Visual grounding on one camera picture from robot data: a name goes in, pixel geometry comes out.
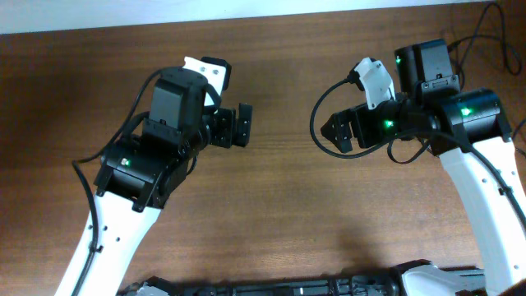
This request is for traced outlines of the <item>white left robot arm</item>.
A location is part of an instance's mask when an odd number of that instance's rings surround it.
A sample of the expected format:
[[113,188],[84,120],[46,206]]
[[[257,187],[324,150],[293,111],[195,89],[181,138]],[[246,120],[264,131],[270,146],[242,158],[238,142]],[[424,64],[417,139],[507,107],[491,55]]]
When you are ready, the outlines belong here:
[[90,213],[56,293],[115,295],[137,248],[172,192],[196,166],[208,145],[248,144],[252,107],[224,109],[230,65],[189,58],[182,67],[159,69],[150,110],[130,112],[96,158],[101,167],[90,188],[81,160],[72,166],[85,189]]

